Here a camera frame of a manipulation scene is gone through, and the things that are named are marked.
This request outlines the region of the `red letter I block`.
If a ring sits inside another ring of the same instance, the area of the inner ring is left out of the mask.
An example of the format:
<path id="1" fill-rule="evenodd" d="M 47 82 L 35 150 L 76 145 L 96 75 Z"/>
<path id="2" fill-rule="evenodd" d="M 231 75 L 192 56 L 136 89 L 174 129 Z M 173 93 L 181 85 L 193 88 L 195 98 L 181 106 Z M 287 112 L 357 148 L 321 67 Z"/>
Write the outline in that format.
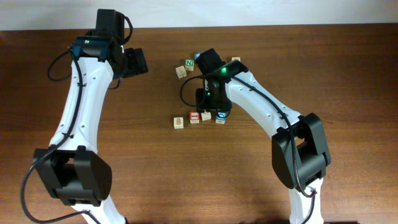
<path id="1" fill-rule="evenodd" d="M 196 111 L 190 112 L 190 123 L 191 124 L 198 124 L 200 122 L 200 114 Z"/>

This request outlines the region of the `blue letter D block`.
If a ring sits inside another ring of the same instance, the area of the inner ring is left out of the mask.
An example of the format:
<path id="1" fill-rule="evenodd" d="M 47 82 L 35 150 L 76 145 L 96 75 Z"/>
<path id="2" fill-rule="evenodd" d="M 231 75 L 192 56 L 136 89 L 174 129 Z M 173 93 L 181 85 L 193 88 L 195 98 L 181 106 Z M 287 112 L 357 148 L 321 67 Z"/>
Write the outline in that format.
<path id="1" fill-rule="evenodd" d="M 218 124 L 225 124 L 226 121 L 226 113 L 217 112 L 215 122 Z"/>

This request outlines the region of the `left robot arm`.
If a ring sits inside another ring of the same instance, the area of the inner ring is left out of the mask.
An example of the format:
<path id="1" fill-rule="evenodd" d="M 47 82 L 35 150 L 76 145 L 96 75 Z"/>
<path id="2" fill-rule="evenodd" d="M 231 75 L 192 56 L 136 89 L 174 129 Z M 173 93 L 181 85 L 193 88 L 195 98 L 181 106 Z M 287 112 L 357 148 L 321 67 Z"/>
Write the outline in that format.
<path id="1" fill-rule="evenodd" d="M 98 155 L 97 133 L 110 83 L 149 71 L 142 49 L 123 47 L 129 22 L 114 9 L 98 9 L 96 27 L 68 48 L 71 84 L 62 118 L 49 147 L 34 152 L 32 168 L 49 195 L 87 223 L 127 223 L 110 196 L 112 170 Z"/>

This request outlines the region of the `ice cream cone block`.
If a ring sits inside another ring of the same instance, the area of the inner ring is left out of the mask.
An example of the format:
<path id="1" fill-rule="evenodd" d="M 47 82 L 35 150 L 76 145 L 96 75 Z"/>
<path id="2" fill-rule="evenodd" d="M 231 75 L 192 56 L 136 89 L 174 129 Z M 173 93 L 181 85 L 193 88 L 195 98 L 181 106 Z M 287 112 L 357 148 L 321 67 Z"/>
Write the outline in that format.
<path id="1" fill-rule="evenodd" d="M 201 113 L 201 120 L 202 121 L 208 121 L 210 119 L 211 119 L 211 113 L 210 112 Z"/>

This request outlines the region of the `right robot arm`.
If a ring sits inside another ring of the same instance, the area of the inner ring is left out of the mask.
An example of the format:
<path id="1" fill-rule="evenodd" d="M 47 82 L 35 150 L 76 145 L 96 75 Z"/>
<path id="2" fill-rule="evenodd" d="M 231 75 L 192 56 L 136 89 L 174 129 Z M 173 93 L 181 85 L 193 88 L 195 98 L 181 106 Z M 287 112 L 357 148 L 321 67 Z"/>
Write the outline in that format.
<path id="1" fill-rule="evenodd" d="M 271 139 L 272 168 L 289 190 L 289 221 L 323 223 L 320 192 L 331 157 L 321 119 L 280 102 L 239 60 L 226 63 L 209 49 L 195 62 L 203 80 L 195 93 L 197 110 L 223 120 L 233 104 L 244 109 Z"/>

